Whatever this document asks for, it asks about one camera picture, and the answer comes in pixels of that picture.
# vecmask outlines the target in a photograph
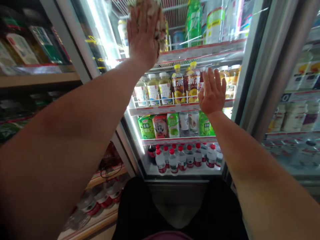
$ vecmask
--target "pink fabric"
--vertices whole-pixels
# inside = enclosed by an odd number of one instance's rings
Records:
[[[187,235],[178,231],[163,231],[146,237],[144,240],[192,240]]]

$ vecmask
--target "black pants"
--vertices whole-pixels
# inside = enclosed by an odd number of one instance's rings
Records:
[[[212,179],[201,208],[190,223],[176,229],[160,214],[146,183],[138,177],[125,186],[112,240],[142,240],[161,231],[181,231],[198,239],[248,239],[239,201],[222,179]]]

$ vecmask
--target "store shelf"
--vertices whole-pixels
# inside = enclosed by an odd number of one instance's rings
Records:
[[[234,99],[226,99],[224,107],[232,107]],[[160,113],[173,113],[173,112],[184,112],[184,111],[197,111],[200,110],[199,103],[184,103],[184,104],[173,104],[166,106],[155,106],[146,108],[131,108],[129,109],[131,116],[141,115],[153,115]]]
[[[91,218],[90,221],[81,229],[74,231],[68,229],[65,232],[62,232],[58,240],[82,240],[95,232],[98,232],[100,229],[114,223],[118,218],[118,205],[115,204],[110,209],[104,209],[103,212],[95,218]]]
[[[115,169],[111,172],[108,172],[108,180],[115,178],[115,177],[118,177],[126,172],[127,172],[126,167],[124,165],[122,165],[122,167],[119,167],[118,169]],[[100,172],[96,173],[94,175],[94,177],[91,179],[91,181],[88,183],[86,189],[92,188],[100,183],[105,182],[107,175],[104,173],[104,174],[102,174],[102,176],[103,177],[100,176]]]
[[[70,81],[80,81],[79,75],[76,72],[70,72],[38,75],[1,76],[0,88]]]

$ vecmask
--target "left hand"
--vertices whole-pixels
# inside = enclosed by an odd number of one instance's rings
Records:
[[[130,19],[127,22],[130,59],[141,63],[144,72],[147,72],[155,65],[160,49],[158,41],[154,38],[159,12],[152,16],[147,25],[146,2],[144,1],[141,7],[139,27],[133,7],[130,9]]]

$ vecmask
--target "hand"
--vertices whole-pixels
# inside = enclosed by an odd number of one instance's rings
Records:
[[[139,26],[133,7],[127,22],[130,59],[141,63],[144,72],[150,70],[157,61],[160,44],[154,38],[159,12],[154,14],[147,26],[147,1],[144,1],[139,14]]]
[[[208,116],[213,112],[220,112],[226,100],[226,79],[220,80],[217,69],[214,73],[211,68],[208,72],[203,72],[204,87],[201,88],[198,97],[201,110]]]

